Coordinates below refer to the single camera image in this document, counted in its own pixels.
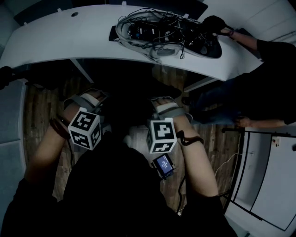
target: black glove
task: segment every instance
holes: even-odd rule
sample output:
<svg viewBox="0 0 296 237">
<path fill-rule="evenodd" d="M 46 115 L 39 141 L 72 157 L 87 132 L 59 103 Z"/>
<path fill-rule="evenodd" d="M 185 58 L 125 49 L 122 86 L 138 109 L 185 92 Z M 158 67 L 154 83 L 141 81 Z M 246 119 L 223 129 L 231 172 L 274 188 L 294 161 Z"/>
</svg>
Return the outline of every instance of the black glove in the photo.
<svg viewBox="0 0 296 237">
<path fill-rule="evenodd" d="M 227 34 L 221 33 L 221 30 L 224 28 L 229 28 L 229 29 L 233 30 L 233 28 L 226 25 L 226 23 L 221 18 L 219 18 L 217 16 L 209 16 L 206 19 L 204 19 L 203 27 L 207 31 L 212 32 L 212 33 L 216 33 L 219 35 L 227 35 Z"/>
</svg>

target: white cube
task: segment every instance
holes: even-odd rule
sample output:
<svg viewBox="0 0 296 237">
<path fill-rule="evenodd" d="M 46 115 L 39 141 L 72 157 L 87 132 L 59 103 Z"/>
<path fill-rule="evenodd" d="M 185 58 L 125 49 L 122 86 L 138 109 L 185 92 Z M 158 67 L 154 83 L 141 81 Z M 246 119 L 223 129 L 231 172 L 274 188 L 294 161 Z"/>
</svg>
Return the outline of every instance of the white cube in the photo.
<svg viewBox="0 0 296 237">
<path fill-rule="evenodd" d="M 87 112 L 85 108 L 79 109 L 68 129 L 74 144 L 90 150 L 93 150 L 102 138 L 100 116 Z"/>
<path fill-rule="evenodd" d="M 147 145 L 151 154 L 171 152 L 176 142 L 177 136 L 172 118 L 150 122 Z"/>
</svg>

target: blue jeans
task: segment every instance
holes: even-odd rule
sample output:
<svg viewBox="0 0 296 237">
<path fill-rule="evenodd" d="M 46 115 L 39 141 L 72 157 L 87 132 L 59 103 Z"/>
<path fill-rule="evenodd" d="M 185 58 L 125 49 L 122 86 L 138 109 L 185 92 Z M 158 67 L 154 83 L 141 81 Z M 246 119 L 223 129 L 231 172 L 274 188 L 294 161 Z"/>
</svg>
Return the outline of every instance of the blue jeans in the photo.
<svg viewBox="0 0 296 237">
<path fill-rule="evenodd" d="M 224 82 L 220 87 L 203 92 L 198 100 L 193 102 L 190 114 L 195 121 L 201 124 L 232 125 L 235 119 L 241 115 L 240 110 L 233 106 L 233 101 L 236 99 L 234 92 L 234 79 Z M 213 104 L 223 105 L 212 110 L 202 111 Z"/>
</svg>

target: blue screen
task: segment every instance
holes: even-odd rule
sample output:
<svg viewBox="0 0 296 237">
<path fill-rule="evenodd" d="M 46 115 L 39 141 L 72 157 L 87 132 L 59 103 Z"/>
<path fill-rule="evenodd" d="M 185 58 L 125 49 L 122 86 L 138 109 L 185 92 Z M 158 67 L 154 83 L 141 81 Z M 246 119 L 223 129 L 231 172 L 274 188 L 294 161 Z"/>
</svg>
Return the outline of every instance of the blue screen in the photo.
<svg viewBox="0 0 296 237">
<path fill-rule="evenodd" d="M 166 156 L 160 157 L 159 159 L 157 159 L 157 162 L 165 174 L 173 169 L 170 162 L 167 160 Z"/>
</svg>

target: curved white desk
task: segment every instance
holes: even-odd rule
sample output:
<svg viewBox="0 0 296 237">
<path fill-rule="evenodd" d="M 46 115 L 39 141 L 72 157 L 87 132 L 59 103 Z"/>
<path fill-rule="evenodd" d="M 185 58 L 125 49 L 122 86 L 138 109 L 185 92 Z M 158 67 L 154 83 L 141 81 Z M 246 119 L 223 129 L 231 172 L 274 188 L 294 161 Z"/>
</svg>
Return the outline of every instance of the curved white desk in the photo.
<svg viewBox="0 0 296 237">
<path fill-rule="evenodd" d="M 0 68 L 78 58 L 124 59 L 152 63 L 140 53 L 108 40 L 111 27 L 117 24 L 119 17 L 127 16 L 141 8 L 121 5 L 83 6 L 37 19 L 13 32 L 1 57 Z M 71 17 L 74 12 L 78 12 L 78 15 Z M 222 47 L 222 56 L 219 59 L 185 53 L 183 60 L 179 55 L 163 57 L 162 64 L 221 81 L 251 71 L 259 65 L 251 53 L 233 40 L 220 37 L 219 41 Z"/>
</svg>

